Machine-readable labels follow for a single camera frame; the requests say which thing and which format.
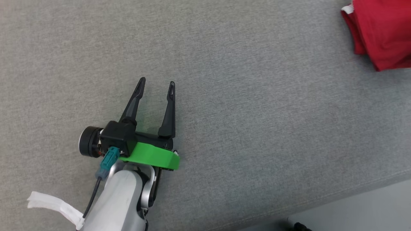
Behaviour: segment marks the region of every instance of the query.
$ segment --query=green bracket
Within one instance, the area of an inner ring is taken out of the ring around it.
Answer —
[[[130,157],[120,157],[119,159],[173,170],[177,170],[180,164],[180,157],[172,151],[141,142],[137,143]]]

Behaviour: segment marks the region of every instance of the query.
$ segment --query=red cloth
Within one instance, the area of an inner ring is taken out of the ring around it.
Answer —
[[[411,67],[411,0],[354,0],[343,18],[354,53],[367,53],[377,71]]]

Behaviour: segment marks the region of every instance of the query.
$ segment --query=gray fabric surface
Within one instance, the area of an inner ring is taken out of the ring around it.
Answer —
[[[89,125],[147,78],[138,130],[176,83],[180,169],[150,230],[234,230],[411,177],[411,71],[353,54],[345,0],[3,0],[0,224],[73,230],[31,191],[84,211]]]

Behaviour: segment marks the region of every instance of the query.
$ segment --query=cable connector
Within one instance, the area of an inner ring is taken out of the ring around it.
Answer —
[[[101,177],[102,180],[106,180],[107,176],[110,173],[111,166],[118,160],[120,157],[120,149],[116,147],[110,147],[104,156],[103,161],[100,163],[100,169],[96,172],[95,177],[98,179]]]

